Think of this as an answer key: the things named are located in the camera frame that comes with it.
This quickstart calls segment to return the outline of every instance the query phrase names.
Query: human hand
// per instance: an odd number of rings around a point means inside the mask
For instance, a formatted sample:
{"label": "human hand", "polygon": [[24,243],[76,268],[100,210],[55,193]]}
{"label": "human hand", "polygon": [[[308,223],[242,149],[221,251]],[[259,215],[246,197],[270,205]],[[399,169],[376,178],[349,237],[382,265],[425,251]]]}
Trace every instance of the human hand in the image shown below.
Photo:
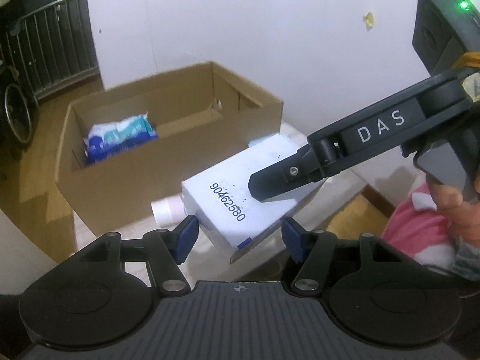
{"label": "human hand", "polygon": [[[437,212],[452,222],[449,233],[462,236],[465,242],[480,248],[480,202],[464,202],[457,188],[441,185],[430,175],[427,175],[427,185]],[[475,179],[475,190],[480,193],[480,175]]]}

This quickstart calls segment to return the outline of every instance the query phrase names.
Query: cardboard box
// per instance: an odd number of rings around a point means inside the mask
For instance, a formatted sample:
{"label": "cardboard box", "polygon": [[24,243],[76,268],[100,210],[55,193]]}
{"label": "cardboard box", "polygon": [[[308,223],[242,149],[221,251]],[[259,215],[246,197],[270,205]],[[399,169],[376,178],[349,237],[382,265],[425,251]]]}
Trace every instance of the cardboard box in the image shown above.
{"label": "cardboard box", "polygon": [[205,235],[233,263],[281,226],[309,194],[323,184],[309,183],[267,202],[248,189],[252,173],[295,154],[299,146],[275,134],[182,183],[183,203]]}
{"label": "cardboard box", "polygon": [[[55,181],[97,236],[151,215],[150,202],[183,180],[280,130],[282,102],[213,62],[88,95],[68,108]],[[83,137],[96,123],[148,112],[160,139],[86,166]]]}

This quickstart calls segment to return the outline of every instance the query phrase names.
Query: white box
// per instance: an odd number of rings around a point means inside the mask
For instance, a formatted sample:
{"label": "white box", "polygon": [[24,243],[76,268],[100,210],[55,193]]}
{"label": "white box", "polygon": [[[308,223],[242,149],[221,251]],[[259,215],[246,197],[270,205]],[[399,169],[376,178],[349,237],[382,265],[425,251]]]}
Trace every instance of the white box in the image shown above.
{"label": "white box", "polygon": [[250,175],[297,152],[275,134],[182,183],[188,214],[196,215],[208,239],[233,263],[273,231],[281,219],[323,183],[310,183],[268,202],[250,195]]}

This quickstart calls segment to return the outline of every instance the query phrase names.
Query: open cardboard box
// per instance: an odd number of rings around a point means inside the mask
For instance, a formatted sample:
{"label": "open cardboard box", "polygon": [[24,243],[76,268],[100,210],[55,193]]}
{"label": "open cardboard box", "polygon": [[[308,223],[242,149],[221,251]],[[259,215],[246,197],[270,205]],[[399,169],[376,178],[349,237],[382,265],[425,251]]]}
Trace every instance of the open cardboard box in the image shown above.
{"label": "open cardboard box", "polygon": [[[150,202],[182,181],[280,130],[283,104],[213,62],[165,72],[73,101],[58,147],[55,181],[99,236],[152,214]],[[94,124],[148,113],[160,139],[86,165]]]}

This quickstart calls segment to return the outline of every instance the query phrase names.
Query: metal pin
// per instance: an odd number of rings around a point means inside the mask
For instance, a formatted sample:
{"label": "metal pin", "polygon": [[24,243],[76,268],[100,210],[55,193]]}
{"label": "metal pin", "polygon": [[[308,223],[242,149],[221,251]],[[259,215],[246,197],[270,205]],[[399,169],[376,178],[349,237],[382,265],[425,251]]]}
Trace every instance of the metal pin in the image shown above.
{"label": "metal pin", "polygon": [[5,56],[3,55],[2,42],[0,42],[0,53],[2,61],[5,61]]}
{"label": "metal pin", "polygon": [[318,288],[318,283],[312,279],[300,279],[295,282],[295,287],[302,291],[313,291]]}
{"label": "metal pin", "polygon": [[17,35],[17,43],[18,43],[18,51],[20,52],[20,59],[22,60],[23,69],[25,70],[25,76],[27,78],[28,85],[30,86],[30,89],[32,90],[32,92],[35,92],[33,89],[32,83],[30,82],[30,77],[28,76],[27,65],[25,64],[25,60],[23,58],[22,46],[20,45],[20,37],[18,35]]}
{"label": "metal pin", "polygon": [[183,290],[186,287],[186,284],[181,280],[172,279],[163,282],[162,287],[168,292],[178,292]]}
{"label": "metal pin", "polygon": [[75,54],[75,62],[77,63],[78,71],[80,71],[80,61],[78,60],[77,50],[75,47],[74,35],[71,32],[70,14],[68,9],[68,0],[65,0],[65,12],[67,13],[67,25],[70,33],[71,46],[73,47],[73,53]]}
{"label": "metal pin", "polygon": [[8,32],[6,31],[5,32],[6,36],[7,36],[7,45],[8,45],[8,51],[10,51],[10,57],[11,57],[11,63],[13,64],[13,68],[17,71],[17,67],[15,66],[15,59],[14,59],[14,54],[11,52],[11,47],[10,47],[10,40],[9,40],[9,35],[8,35]]}
{"label": "metal pin", "polygon": [[43,54],[42,41],[40,40],[40,32],[38,31],[37,15],[33,15],[33,19],[35,21],[35,29],[37,30],[37,38],[38,38],[38,44],[40,46],[40,54],[42,55],[43,64],[45,65],[46,75],[49,77],[50,83],[53,84],[53,81],[49,72],[49,67],[47,66],[47,61],[45,60],[45,54]]}
{"label": "metal pin", "polygon": [[53,51],[52,38],[50,37],[50,28],[49,28],[49,21],[47,19],[47,10],[44,10],[43,14],[45,16],[46,34],[49,36],[50,49],[52,50],[53,63],[55,65],[55,70],[57,71],[58,79],[61,80],[62,76],[60,75],[59,67],[57,65],[57,59],[55,58],[55,52]]}
{"label": "metal pin", "polygon": [[65,46],[63,45],[62,33],[60,31],[60,25],[59,25],[60,17],[57,13],[58,10],[60,10],[60,4],[57,6],[57,9],[55,9],[55,18],[56,18],[55,23],[57,24],[58,38],[60,39],[60,46],[61,46],[61,50],[62,50],[62,53],[63,53],[63,58],[65,59],[65,64],[67,65],[68,75],[70,76],[71,71],[70,71],[70,66],[68,65],[68,59],[67,59],[67,53],[65,52]]}
{"label": "metal pin", "polygon": [[40,75],[38,73],[37,62],[35,61],[35,56],[33,55],[32,43],[30,43],[30,35],[28,34],[28,24],[27,24],[26,20],[25,20],[25,31],[26,31],[26,34],[27,34],[28,48],[30,49],[30,55],[32,56],[32,59],[33,59],[33,67],[34,67],[34,70],[35,70],[35,74],[37,76],[37,79],[38,79],[38,82],[39,82],[40,86],[43,86],[42,80],[40,79]]}
{"label": "metal pin", "polygon": [[88,56],[87,44],[85,43],[85,36],[83,35],[83,24],[82,24],[82,16],[80,15],[80,5],[78,4],[78,0],[75,0],[77,4],[77,14],[78,14],[78,22],[80,23],[80,35],[82,36],[82,43],[83,49],[85,50],[85,56],[87,58],[88,67],[90,67],[90,58]]}

